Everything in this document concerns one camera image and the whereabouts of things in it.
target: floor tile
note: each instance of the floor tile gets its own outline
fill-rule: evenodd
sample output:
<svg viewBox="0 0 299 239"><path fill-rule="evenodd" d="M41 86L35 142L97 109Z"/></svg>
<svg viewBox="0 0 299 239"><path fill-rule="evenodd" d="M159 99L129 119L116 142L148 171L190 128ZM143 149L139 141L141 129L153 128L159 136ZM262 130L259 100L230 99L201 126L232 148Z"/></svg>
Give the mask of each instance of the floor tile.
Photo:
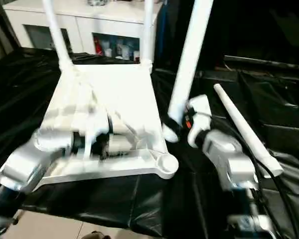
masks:
<svg viewBox="0 0 299 239"><path fill-rule="evenodd" d="M108 228L90 223L83 223L78 239L81 239L92 231L102 232L104 235L109 235L111 239L151 239L149 236L137 234L129 230Z"/></svg>
<svg viewBox="0 0 299 239"><path fill-rule="evenodd" d="M1 239L76 239L81 227L81 221L25 212Z"/></svg>

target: black plastic sheet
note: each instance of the black plastic sheet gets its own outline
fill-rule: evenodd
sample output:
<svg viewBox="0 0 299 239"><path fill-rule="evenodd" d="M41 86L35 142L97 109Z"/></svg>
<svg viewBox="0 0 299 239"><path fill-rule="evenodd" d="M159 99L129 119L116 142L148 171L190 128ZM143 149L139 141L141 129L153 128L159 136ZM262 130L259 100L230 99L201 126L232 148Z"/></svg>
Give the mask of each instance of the black plastic sheet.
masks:
<svg viewBox="0 0 299 239"><path fill-rule="evenodd" d="M105 57L74 54L75 64L124 64ZM33 125L0 143L0 166L40 125L60 72L54 52L21 49L0 61L0 135L25 120ZM175 74L152 73L161 116L166 114ZM237 72L198 72L191 96L206 94L213 115L232 125L213 84L220 83L256 134L280 161L279 179L297 213L299 227L299 81ZM223 125L214 124L230 133ZM156 237L221 238L230 207L211 162L186 138L168 144L179 160L170 180L156 175L128 176L45 185L28 196L23 208L109 227L129 228ZM271 180L264 182L270 208L286 235L295 238Z"/></svg>

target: white pipe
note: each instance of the white pipe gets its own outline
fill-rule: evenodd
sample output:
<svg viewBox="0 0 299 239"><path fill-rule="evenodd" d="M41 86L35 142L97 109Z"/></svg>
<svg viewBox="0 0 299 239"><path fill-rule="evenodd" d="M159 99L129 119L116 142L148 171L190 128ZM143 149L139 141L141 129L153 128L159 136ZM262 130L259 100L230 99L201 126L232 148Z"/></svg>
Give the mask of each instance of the white pipe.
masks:
<svg viewBox="0 0 299 239"><path fill-rule="evenodd" d="M273 175L280 175L283 172L283 168L280 166L279 162L269 154L221 85L215 84L214 89L255 158L261 161L273 173ZM266 178L270 177L265 170L262 171Z"/></svg>
<svg viewBox="0 0 299 239"><path fill-rule="evenodd" d="M151 64L152 21L154 0L145 0L145 16L142 36L141 63Z"/></svg>
<svg viewBox="0 0 299 239"><path fill-rule="evenodd" d="M53 5L51 0L42 0L45 9L45 14L49 22L49 28L51 36L55 45L56 53L59 57L59 66L61 70L69 67L73 67L72 61L68 55L65 42L59 25L57 23L56 15L53 10Z"/></svg>
<svg viewBox="0 0 299 239"><path fill-rule="evenodd" d="M179 125L181 125L184 109L194 79L212 5L213 0L195 0L194 3L168 109L168 116ZM166 125L163 125L163 135L169 142L178 141L175 132Z"/></svg>

